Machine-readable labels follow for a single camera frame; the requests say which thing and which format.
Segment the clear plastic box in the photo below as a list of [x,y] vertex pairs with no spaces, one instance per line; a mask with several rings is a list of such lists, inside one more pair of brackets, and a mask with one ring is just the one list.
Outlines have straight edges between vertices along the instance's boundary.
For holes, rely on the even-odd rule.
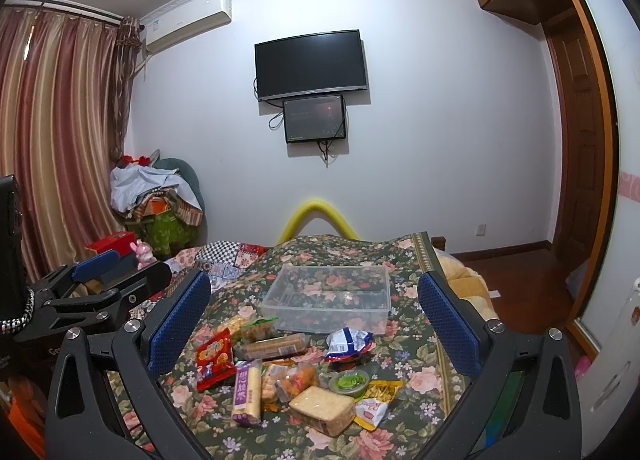
[[276,328],[330,334],[349,326],[385,333],[391,309],[385,266],[284,265],[260,308]]

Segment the metal screw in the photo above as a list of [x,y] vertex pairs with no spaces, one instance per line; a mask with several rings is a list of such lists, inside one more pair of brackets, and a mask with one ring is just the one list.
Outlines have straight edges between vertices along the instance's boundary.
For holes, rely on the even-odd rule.
[[549,328],[549,337],[551,337],[554,341],[559,341],[562,339],[562,332],[557,328]]
[[67,339],[75,339],[76,337],[78,337],[78,335],[80,335],[80,329],[77,326],[74,326],[73,328],[69,328],[66,331]]
[[137,332],[140,329],[140,321],[138,319],[132,319],[131,321],[127,321],[124,323],[124,331],[132,334],[133,332]]
[[504,323],[499,319],[489,319],[487,325],[494,334],[501,334],[504,332]]

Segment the air conditioner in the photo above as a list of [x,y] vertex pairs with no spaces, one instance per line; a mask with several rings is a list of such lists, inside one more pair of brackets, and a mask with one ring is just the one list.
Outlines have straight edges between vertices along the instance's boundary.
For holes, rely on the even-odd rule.
[[231,23],[231,0],[191,0],[148,24],[146,49],[151,53]]

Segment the yellow arch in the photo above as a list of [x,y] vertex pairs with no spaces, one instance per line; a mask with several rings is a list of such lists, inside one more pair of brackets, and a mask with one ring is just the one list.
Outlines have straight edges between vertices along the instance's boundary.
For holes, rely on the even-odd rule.
[[356,233],[353,232],[353,229],[349,224],[344,221],[344,218],[331,205],[327,202],[323,202],[322,200],[311,200],[300,205],[300,208],[291,217],[278,240],[278,245],[285,241],[289,241],[294,234],[296,234],[296,229],[300,225],[300,222],[306,217],[306,215],[314,211],[318,211],[329,218],[342,237],[346,237],[347,239],[360,239],[356,236]]

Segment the floral fabric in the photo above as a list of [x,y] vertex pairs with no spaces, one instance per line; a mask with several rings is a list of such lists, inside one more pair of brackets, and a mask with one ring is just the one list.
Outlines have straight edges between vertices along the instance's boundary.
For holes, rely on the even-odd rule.
[[[385,335],[376,336],[376,347],[364,369],[374,379],[401,379],[404,386],[374,432],[351,424],[342,435],[330,438],[300,425],[287,408],[279,413],[263,411],[256,429],[239,428],[230,418],[232,381],[197,392],[197,346],[227,318],[259,311],[261,299],[285,263],[384,265],[388,270],[392,308]],[[426,233],[384,243],[300,236],[278,245],[214,294],[174,370],[161,378],[167,397],[215,459],[411,459],[433,437],[466,387],[465,378],[453,368],[417,300],[418,278],[433,268],[440,270],[440,265]],[[309,349],[296,360],[319,364],[325,370],[321,364],[324,339],[325,335],[312,335]],[[132,434],[141,446],[152,450],[117,376],[112,386]]]

